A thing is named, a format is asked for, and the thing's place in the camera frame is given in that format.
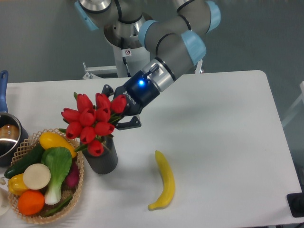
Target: orange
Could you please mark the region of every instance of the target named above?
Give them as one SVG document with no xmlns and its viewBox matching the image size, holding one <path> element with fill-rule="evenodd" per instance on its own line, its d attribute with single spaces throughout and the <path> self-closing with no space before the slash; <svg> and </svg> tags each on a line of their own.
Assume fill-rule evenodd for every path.
<svg viewBox="0 0 304 228">
<path fill-rule="evenodd" d="M 34 215 L 42 210 L 44 196 L 40 191 L 27 190 L 18 200 L 18 210 L 23 215 Z"/>
</svg>

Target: blue pot handle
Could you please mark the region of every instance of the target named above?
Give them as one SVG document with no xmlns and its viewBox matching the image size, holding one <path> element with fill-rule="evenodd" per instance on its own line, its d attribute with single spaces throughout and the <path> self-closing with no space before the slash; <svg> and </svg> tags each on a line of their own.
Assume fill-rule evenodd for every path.
<svg viewBox="0 0 304 228">
<path fill-rule="evenodd" d="M 8 85 L 9 73 L 7 70 L 2 70 L 0 73 L 0 112 L 7 113 L 8 106 L 6 104 L 6 87 Z"/>
</svg>

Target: woven basket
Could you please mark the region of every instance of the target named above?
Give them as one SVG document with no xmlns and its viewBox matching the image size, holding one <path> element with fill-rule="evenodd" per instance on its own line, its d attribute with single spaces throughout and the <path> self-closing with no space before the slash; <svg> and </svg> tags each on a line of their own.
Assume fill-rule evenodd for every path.
<svg viewBox="0 0 304 228">
<path fill-rule="evenodd" d="M 39 138 L 43 132 L 54 132 L 54 133 L 60 134 L 65 139 L 67 139 L 65 137 L 65 135 L 62 134 L 58 129 L 48 129 L 48 130 L 43 130 L 42 132 L 35 133 L 31 137 L 29 137 L 29 139 L 25 139 L 24 142 L 22 142 L 20 144 L 20 147 L 17 149 L 17 151 L 14 154 L 11 165 L 15 164 L 19 159 L 21 159 L 26 153 L 28 153 L 39 142 Z M 68 140 L 68 141 L 74 147 L 79 146 L 79 142 L 77 140 Z M 79 168 L 79 178 L 80 178 L 78 185 L 75 188 L 70 188 L 65 183 L 63 183 L 62 187 L 61 187 L 61 200 L 58 204 L 60 204 L 69 195 L 73 194 L 72 200 L 65 208 L 63 208 L 61 211 L 57 212 L 53 216 L 44 218 L 44 217 L 41 217 L 40 215 L 43 215 L 48 210 L 56 207 L 57 204 L 53 205 L 53 206 L 44 205 L 43 209 L 38 214 L 35 214 L 32 216 L 25 216 L 25 215 L 22 215 L 18 210 L 19 196 L 9 193 L 9 203 L 10 203 L 12 209 L 14 210 L 14 212 L 17 214 L 17 217 L 21 218 L 22 220 L 26 221 L 27 223 L 46 224 L 46 223 L 54 222 L 54 221 L 58 220 L 59 218 L 64 217 L 67 213 L 69 213 L 72 210 L 72 208 L 76 205 L 78 198 L 81 194 L 81 187 L 82 187 L 83 177 L 84 177 L 84 159 L 83 159 L 82 152 L 77 153 L 76 163 Z"/>
</svg>

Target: purple vegetable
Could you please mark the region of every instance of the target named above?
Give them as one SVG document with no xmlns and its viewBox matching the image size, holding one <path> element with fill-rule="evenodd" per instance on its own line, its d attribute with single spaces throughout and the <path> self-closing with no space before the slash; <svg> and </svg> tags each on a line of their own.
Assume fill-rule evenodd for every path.
<svg viewBox="0 0 304 228">
<path fill-rule="evenodd" d="M 70 172 L 66 176 L 65 183 L 70 188 L 74 188 L 74 187 L 76 187 L 78 182 L 79 182 L 79 169 L 78 169 L 78 166 L 76 165 L 76 162 L 74 161 L 72 163 Z"/>
</svg>

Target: tulip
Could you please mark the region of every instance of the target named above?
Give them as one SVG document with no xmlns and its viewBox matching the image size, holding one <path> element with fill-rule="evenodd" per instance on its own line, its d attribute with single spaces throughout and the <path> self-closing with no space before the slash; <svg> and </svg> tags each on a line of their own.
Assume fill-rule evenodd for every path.
<svg viewBox="0 0 304 228">
<path fill-rule="evenodd" d="M 77 109 L 80 113 L 82 113 L 86 108 L 93 108 L 93 103 L 86 94 L 78 94 L 76 102 Z"/>
<path fill-rule="evenodd" d="M 90 155 L 98 157 L 104 153 L 104 147 L 98 140 L 93 140 L 89 143 L 87 151 Z"/>
<path fill-rule="evenodd" d="M 80 142 L 83 144 L 88 144 L 94 140 L 96 137 L 96 133 L 94 131 L 94 127 L 88 126 L 82 129 L 80 134 Z"/>
<path fill-rule="evenodd" d="M 98 122 L 95 126 L 95 132 L 97 135 L 105 136 L 111 134 L 114 131 L 114 126 L 107 122 Z"/>
<path fill-rule="evenodd" d="M 125 98 L 125 95 L 119 95 L 112 101 L 111 109 L 115 113 L 120 114 L 124 111 L 126 105 L 127 105 L 127 100 Z"/>
<path fill-rule="evenodd" d="M 111 107 L 111 101 L 105 94 L 96 93 L 95 98 L 97 109 Z"/>
<path fill-rule="evenodd" d="M 92 126 L 96 120 L 96 111 L 93 108 L 86 108 L 79 117 L 81 125 L 84 127 Z"/>
<path fill-rule="evenodd" d="M 70 108 L 64 108 L 61 112 L 63 118 L 65 118 L 69 123 L 74 121 L 79 121 L 80 112 Z"/>
<path fill-rule="evenodd" d="M 82 131 L 82 126 L 80 122 L 74 121 L 71 122 L 66 128 L 66 136 L 68 139 L 74 139 L 80 136 L 81 131 Z"/>
<path fill-rule="evenodd" d="M 96 111 L 96 120 L 101 122 L 108 122 L 111 117 L 111 111 L 109 108 L 99 108 Z"/>
</svg>

